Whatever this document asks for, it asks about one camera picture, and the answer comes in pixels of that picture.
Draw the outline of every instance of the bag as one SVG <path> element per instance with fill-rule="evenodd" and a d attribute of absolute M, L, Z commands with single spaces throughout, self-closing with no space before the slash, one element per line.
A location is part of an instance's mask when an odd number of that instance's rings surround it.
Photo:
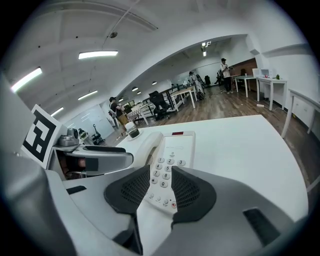
<path fill-rule="evenodd" d="M 197 92 L 196 97 L 199 101 L 202 101 L 205 99 L 204 94 L 200 90 Z"/>

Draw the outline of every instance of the ceiling light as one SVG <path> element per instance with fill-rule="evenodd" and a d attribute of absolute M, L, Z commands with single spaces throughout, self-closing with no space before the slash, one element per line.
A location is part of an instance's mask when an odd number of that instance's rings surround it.
<path fill-rule="evenodd" d="M 104 56 L 116 56 L 118 54 L 117 50 L 99 50 L 99 51 L 88 51 L 80 52 L 79 60 L 93 57 L 104 57 Z"/>
<path fill-rule="evenodd" d="M 82 119 L 82 118 L 85 118 L 87 115 L 90 115 L 90 113 L 88 113 L 88 114 L 84 115 L 83 117 L 81 117 L 81 119 Z"/>
<path fill-rule="evenodd" d="M 18 91 L 22 86 L 24 86 L 26 83 L 28 83 L 31 79 L 35 78 L 36 76 L 40 75 L 42 73 L 42 70 L 40 67 L 38 67 L 36 70 L 32 71 L 31 73 L 27 74 L 25 77 L 20 79 L 18 82 L 16 82 L 12 87 L 11 90 L 15 93 Z"/>
<path fill-rule="evenodd" d="M 97 93 L 97 92 L 98 92 L 98 91 L 95 90 L 95 91 L 90 92 L 90 93 L 88 93 L 88 94 L 86 94 L 86 95 L 83 95 L 82 97 L 78 98 L 78 101 L 80 101 L 80 100 L 82 100 L 83 98 L 88 97 L 88 96 L 90 96 L 90 95 L 92 95 L 92 94 L 95 94 L 95 93 Z"/>
<path fill-rule="evenodd" d="M 58 114 L 58 113 L 59 113 L 60 111 L 62 111 L 62 110 L 64 110 L 63 107 L 59 108 L 56 112 L 53 112 L 53 113 L 51 114 L 51 116 L 53 117 L 54 115 Z"/>

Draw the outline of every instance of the conference phone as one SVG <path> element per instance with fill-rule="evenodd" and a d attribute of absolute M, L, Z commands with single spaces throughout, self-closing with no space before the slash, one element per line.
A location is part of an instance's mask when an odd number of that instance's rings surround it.
<path fill-rule="evenodd" d="M 150 187 L 144 199 L 167 214 L 177 212 L 172 189 L 172 167 L 193 168 L 196 133 L 154 132 L 140 146 L 134 166 L 150 165 Z"/>

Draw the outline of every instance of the person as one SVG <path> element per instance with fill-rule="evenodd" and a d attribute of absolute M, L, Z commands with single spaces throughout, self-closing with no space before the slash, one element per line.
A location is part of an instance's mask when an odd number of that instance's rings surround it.
<path fill-rule="evenodd" d="M 119 123 L 123 126 L 124 130 L 126 131 L 126 124 L 129 123 L 129 120 L 125 114 L 123 114 L 121 106 L 117 105 L 116 98 L 110 97 L 110 109 L 115 113 L 116 119 L 119 121 Z"/>
<path fill-rule="evenodd" d="M 193 72 L 189 72 L 189 77 L 191 78 L 191 80 L 192 80 L 192 84 L 195 86 L 195 90 L 196 90 L 196 92 L 197 93 L 204 93 L 204 90 L 203 90 L 203 88 L 202 88 L 202 86 L 201 86 L 201 84 L 200 84 L 200 82 L 199 82 L 199 80 L 198 80 L 198 78 L 197 78 L 197 76 L 195 75 L 195 73 L 193 73 Z"/>
<path fill-rule="evenodd" d="M 222 62 L 222 64 L 220 66 L 220 69 L 221 69 L 221 72 L 223 74 L 225 90 L 228 93 L 230 93 L 230 92 L 232 93 L 232 91 L 231 91 L 231 77 L 230 77 L 229 67 L 226 64 L 226 59 L 225 58 L 222 58 L 221 62 Z"/>

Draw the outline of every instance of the desk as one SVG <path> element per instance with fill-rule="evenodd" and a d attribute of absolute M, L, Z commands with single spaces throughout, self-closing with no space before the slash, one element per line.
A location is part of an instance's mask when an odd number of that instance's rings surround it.
<path fill-rule="evenodd" d="M 290 98 L 291 98 L 291 104 L 290 104 L 290 106 L 288 108 L 288 113 L 286 114 L 286 119 L 285 119 L 284 127 L 283 127 L 283 130 L 282 130 L 282 133 L 281 133 L 281 137 L 284 138 L 286 136 L 286 133 L 287 133 L 287 130 L 288 130 L 288 127 L 289 127 L 289 123 L 290 123 L 290 120 L 291 120 L 291 114 L 292 114 L 292 109 L 294 107 L 295 97 L 298 98 L 299 100 L 304 101 L 305 103 L 309 104 L 311 107 L 314 108 L 314 111 L 313 111 L 313 114 L 312 114 L 312 118 L 311 118 L 311 122 L 310 122 L 310 125 L 309 125 L 309 129 L 307 131 L 307 133 L 309 134 L 311 129 L 312 129 L 312 126 L 314 124 L 314 121 L 315 121 L 316 111 L 320 112 L 320 99 L 316 98 L 314 96 L 306 96 L 305 94 L 303 94 L 303 93 L 301 93 L 299 91 L 293 90 L 293 89 L 289 89 L 289 93 L 290 93 Z"/>
<path fill-rule="evenodd" d="M 247 80 L 249 80 L 248 85 L 249 85 L 249 91 L 251 91 L 250 87 L 250 79 L 256 79 L 253 75 L 239 75 L 234 78 L 235 79 L 235 86 L 236 86 L 236 92 L 238 92 L 238 83 L 237 79 L 243 79 L 244 80 L 244 86 L 245 86 L 245 97 L 248 98 L 248 87 L 247 87 Z"/>
<path fill-rule="evenodd" d="M 283 100 L 282 100 L 282 110 L 285 109 L 286 99 L 287 99 L 287 81 L 283 79 L 275 78 L 265 78 L 257 77 L 256 79 L 256 101 L 260 101 L 260 81 L 266 84 L 270 84 L 270 106 L 269 110 L 272 110 L 272 105 L 274 103 L 274 84 L 283 84 Z"/>
<path fill-rule="evenodd" d="M 192 92 L 194 92 L 194 97 L 195 97 L 195 100 L 197 101 L 198 99 L 197 99 L 197 93 L 196 93 L 196 87 L 195 86 L 190 86 L 190 87 L 188 87 L 186 89 L 177 90 L 177 91 L 175 91 L 174 93 L 171 94 L 171 97 L 173 98 L 174 96 L 190 93 L 192 105 L 193 105 L 193 108 L 195 109 L 196 107 L 195 107 L 194 98 L 192 96 Z M 179 112 L 179 109 L 178 109 L 178 106 L 177 106 L 177 103 L 176 103 L 175 99 L 173 98 L 172 101 L 174 102 L 175 110 L 177 112 Z"/>
<path fill-rule="evenodd" d="M 248 127 L 254 129 L 249 133 Z M 153 132 L 194 131 L 194 169 L 250 186 L 295 222 L 308 214 L 306 186 L 297 161 L 285 141 L 262 115 L 177 123 L 140 130 L 143 133 L 135 140 L 128 141 L 127 137 L 117 147 L 137 156 L 140 145 Z M 137 210 L 137 218 L 143 252 L 148 256 L 170 234 L 172 219 L 155 210 L 145 200 Z"/>
<path fill-rule="evenodd" d="M 133 121 L 136 117 L 135 116 L 138 116 L 138 115 L 141 115 L 146 123 L 146 125 L 148 126 L 149 123 L 148 123 L 148 120 L 147 118 L 145 117 L 144 115 L 144 112 L 142 111 L 143 108 L 149 106 L 149 104 L 146 104 L 146 105 L 142 105 L 142 106 L 138 106 L 138 107 L 133 107 L 131 108 L 131 112 L 126 114 L 126 117 L 130 120 L 130 121 Z"/>

